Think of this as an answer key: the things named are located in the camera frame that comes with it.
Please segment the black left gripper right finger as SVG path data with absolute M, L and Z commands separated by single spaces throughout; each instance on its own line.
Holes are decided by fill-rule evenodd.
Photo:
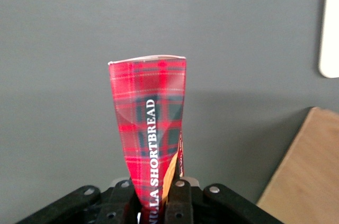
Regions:
M 196 178 L 184 176 L 173 181 L 168 194 L 164 223 L 194 223 L 193 187 L 199 187 L 199 181 Z

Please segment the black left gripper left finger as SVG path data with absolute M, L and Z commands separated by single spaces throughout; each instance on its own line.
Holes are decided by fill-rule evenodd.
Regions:
M 138 223 L 138 200 L 132 180 L 116 182 L 101 193 L 95 223 Z

